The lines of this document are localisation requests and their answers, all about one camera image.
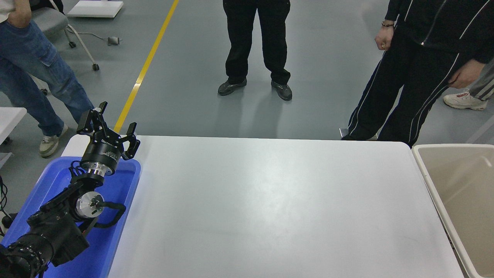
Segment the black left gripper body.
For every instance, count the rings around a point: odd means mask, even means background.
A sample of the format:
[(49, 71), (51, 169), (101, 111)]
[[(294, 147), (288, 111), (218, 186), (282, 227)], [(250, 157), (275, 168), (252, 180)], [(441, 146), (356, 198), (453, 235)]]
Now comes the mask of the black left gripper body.
[(90, 143), (82, 156), (80, 165), (86, 171), (93, 168), (104, 168), (105, 172), (115, 172), (123, 145), (121, 135), (113, 131), (104, 133), (94, 131), (90, 135)]

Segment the person's right hand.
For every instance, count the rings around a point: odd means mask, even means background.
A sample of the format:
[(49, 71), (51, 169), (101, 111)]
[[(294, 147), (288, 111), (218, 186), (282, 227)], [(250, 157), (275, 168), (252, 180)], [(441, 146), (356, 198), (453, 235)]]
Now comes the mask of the person's right hand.
[(393, 39), (394, 27), (382, 26), (375, 37), (375, 42), (379, 50), (388, 51), (391, 47), (391, 41)]

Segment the person's hand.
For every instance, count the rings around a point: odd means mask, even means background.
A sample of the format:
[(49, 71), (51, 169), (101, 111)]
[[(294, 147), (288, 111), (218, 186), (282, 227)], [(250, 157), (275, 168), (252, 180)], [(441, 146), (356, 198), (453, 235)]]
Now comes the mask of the person's hand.
[(32, 12), (28, 0), (14, 0), (14, 11), (10, 12), (7, 21), (14, 27), (26, 28), (29, 26)]

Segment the person's left hand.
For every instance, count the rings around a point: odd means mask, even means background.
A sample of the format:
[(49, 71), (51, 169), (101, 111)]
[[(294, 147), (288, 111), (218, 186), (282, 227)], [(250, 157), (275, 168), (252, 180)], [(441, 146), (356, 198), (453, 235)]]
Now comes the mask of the person's left hand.
[(475, 59), (469, 60), (452, 75), (447, 86), (457, 89), (466, 88), (479, 78), (485, 65)]

